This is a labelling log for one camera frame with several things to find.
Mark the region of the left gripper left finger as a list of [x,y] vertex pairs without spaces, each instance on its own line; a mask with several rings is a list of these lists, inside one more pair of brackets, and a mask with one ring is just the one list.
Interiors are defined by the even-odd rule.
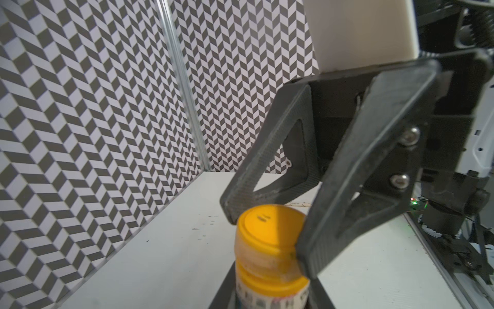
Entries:
[[235,281],[235,262],[233,262],[208,309],[236,309]]

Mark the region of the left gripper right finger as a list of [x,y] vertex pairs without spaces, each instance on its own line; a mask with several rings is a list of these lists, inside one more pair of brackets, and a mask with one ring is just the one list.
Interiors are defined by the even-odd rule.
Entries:
[[335,309],[328,293],[325,291],[319,279],[311,280],[308,296],[308,308],[310,309]]

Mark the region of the orange jar lid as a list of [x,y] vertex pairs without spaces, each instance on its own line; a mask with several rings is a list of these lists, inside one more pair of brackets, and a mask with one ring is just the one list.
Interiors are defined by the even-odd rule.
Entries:
[[237,221],[235,259],[249,275],[288,283],[302,277],[295,250],[306,215],[284,205],[260,205]]

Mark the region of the orange paint jar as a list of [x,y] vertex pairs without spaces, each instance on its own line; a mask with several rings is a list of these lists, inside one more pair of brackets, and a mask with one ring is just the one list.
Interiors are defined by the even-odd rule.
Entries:
[[291,282],[262,279],[235,266],[235,308],[305,308],[310,280],[301,276]]

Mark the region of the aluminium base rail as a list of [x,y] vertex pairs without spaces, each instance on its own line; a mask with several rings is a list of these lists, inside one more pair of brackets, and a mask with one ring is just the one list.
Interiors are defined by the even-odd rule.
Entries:
[[493,246],[460,239],[435,239],[405,215],[421,244],[462,308],[493,308]]

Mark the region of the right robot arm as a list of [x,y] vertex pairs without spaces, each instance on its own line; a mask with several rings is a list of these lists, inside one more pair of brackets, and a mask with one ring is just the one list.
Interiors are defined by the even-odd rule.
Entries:
[[234,225],[248,209],[318,192],[295,264],[315,279],[356,238],[403,214],[414,184],[460,213],[481,208],[485,173],[460,170],[493,77],[493,54],[461,46],[481,1],[305,1],[319,73],[287,82],[225,189]]

